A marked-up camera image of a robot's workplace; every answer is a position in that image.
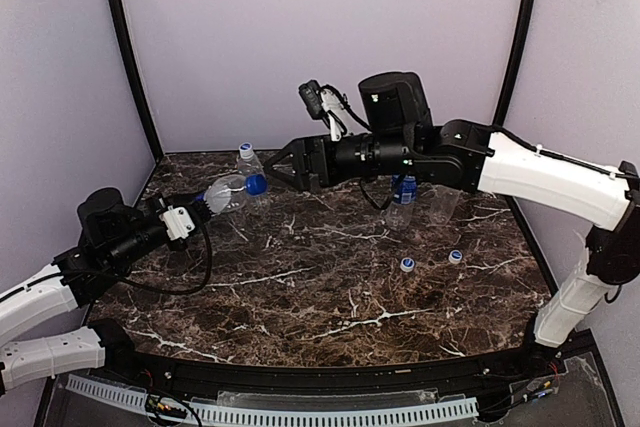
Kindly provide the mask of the solid blue bottle cap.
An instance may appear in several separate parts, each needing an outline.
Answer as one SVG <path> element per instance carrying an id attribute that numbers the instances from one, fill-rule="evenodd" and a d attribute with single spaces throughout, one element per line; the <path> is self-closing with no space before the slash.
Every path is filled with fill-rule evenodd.
<path id="1" fill-rule="evenodd" d="M 252 174 L 245 178 L 245 190 L 252 197 L 261 196 L 268 191 L 268 181 L 263 174 Z"/>

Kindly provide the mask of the blue label water bottle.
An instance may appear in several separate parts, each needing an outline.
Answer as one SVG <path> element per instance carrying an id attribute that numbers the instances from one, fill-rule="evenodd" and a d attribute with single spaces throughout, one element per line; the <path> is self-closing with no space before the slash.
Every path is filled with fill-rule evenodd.
<path id="1" fill-rule="evenodd" d="M 392 199 L 384 211 L 384 221 L 391 230 L 406 229 L 412 219 L 417 195 L 417 182 L 414 176 L 399 175 L 392 177 Z"/>

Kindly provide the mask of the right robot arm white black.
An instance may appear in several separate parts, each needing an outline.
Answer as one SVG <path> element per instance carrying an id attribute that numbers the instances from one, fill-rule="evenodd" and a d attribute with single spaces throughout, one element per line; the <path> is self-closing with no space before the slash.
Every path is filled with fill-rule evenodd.
<path id="1" fill-rule="evenodd" d="M 639 274 L 639 176 L 624 162 L 601 166 L 532 145 L 497 125 L 433 123 L 419 76 L 386 72 L 360 82 L 364 132 L 342 130 L 350 108 L 330 85 L 309 81 L 299 94 L 326 135 L 290 141 L 265 163 L 283 183 L 310 191 L 351 179 L 408 175 L 469 193 L 516 197 L 589 221 L 569 277 L 533 319 L 530 340 L 559 348 L 614 287 Z"/>

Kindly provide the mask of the black frame post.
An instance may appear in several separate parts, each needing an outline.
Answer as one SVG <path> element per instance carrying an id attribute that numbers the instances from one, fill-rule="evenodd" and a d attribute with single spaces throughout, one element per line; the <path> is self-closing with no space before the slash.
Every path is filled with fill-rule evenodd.
<path id="1" fill-rule="evenodd" d="M 151 109 L 139 72 L 136 55 L 128 28 L 123 0 L 107 0 L 120 57 L 125 70 L 136 112 L 152 158 L 158 164 L 164 157 L 160 138 L 152 119 Z"/>
<path id="2" fill-rule="evenodd" d="M 504 126 L 518 78 L 535 0 L 520 0 L 514 35 L 492 123 Z"/>

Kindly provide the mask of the black front table rail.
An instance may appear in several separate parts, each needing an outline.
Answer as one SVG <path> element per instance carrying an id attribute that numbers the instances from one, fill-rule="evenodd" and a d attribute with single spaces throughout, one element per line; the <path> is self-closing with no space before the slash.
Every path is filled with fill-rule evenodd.
<path id="1" fill-rule="evenodd" d="M 480 397 L 504 393 L 519 381 L 556 377 L 566 368 L 553 351 L 530 346 L 466 358 L 380 367 L 255 367 L 140 353 L 112 319 L 90 322 L 106 342 L 106 364 L 140 387 L 180 397 L 215 399 L 222 391 L 253 394 L 350 395 L 435 389 Z"/>

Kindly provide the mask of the pepsi label bottle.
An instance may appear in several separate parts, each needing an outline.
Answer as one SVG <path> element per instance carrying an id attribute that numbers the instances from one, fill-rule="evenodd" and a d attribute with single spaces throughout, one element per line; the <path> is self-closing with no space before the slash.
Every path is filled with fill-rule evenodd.
<path id="1" fill-rule="evenodd" d="M 230 174 L 218 178 L 203 194 L 203 201 L 212 215 L 231 213 L 247 204 L 246 177 Z"/>

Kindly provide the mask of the clear bottle at back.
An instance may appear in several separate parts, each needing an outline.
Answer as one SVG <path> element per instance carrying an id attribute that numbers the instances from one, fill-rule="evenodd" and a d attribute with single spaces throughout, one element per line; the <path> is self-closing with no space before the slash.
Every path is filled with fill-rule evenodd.
<path id="1" fill-rule="evenodd" d="M 265 176 L 263 166 L 255 151 L 250 159 L 245 159 L 240 157 L 238 149 L 237 170 L 245 177 L 252 174 L 263 174 Z M 247 209 L 250 214 L 256 216 L 264 215 L 268 211 L 269 206 L 268 191 L 261 196 L 252 197 L 248 195 Z"/>

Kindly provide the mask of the clear plastic bottle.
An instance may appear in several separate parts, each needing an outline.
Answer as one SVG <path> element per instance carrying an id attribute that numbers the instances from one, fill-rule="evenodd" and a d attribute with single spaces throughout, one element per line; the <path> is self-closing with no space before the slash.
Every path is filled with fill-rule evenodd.
<path id="1" fill-rule="evenodd" d="M 457 207 L 460 192 L 456 189 L 434 185 L 429 197 L 428 220 L 431 225 L 446 225 Z"/>

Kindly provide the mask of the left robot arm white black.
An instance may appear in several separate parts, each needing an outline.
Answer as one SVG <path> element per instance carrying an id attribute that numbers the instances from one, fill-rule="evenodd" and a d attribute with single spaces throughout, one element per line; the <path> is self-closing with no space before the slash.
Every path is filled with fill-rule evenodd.
<path id="1" fill-rule="evenodd" d="M 114 187 L 78 206 L 77 246 L 1 295 L 1 390 L 59 374 L 103 367 L 128 369 L 135 346 L 112 319 L 29 341 L 22 335 L 46 320 L 85 307 L 118 283 L 133 286 L 133 264 L 161 247 L 183 250 L 211 218 L 202 193 L 156 196 L 141 211 Z"/>

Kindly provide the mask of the right black frame post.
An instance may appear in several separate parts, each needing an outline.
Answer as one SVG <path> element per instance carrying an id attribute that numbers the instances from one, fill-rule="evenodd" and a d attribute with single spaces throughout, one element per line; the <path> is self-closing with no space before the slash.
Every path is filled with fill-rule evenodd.
<path id="1" fill-rule="evenodd" d="M 518 78 L 535 0 L 520 0 L 514 35 L 492 123 L 504 126 Z"/>

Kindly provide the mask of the left black frame post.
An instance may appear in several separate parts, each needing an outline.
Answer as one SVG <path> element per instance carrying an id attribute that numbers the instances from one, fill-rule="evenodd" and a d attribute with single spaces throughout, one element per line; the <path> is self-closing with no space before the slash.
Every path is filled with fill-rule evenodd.
<path id="1" fill-rule="evenodd" d="M 151 109 L 139 72 L 136 55 L 128 28 L 123 0 L 107 0 L 120 57 L 125 70 L 136 112 L 152 158 L 158 164 L 164 157 L 160 138 L 152 119 Z"/>

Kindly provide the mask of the white blue bottle cap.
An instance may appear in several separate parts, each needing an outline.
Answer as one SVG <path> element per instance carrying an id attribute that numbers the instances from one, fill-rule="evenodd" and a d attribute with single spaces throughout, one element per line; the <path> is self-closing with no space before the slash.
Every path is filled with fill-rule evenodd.
<path id="1" fill-rule="evenodd" d="M 459 250 L 452 250 L 449 253 L 448 260 L 449 260 L 449 262 L 451 264 L 456 265 L 456 264 L 459 264 L 462 261 L 462 257 L 463 257 L 463 255 Z"/>

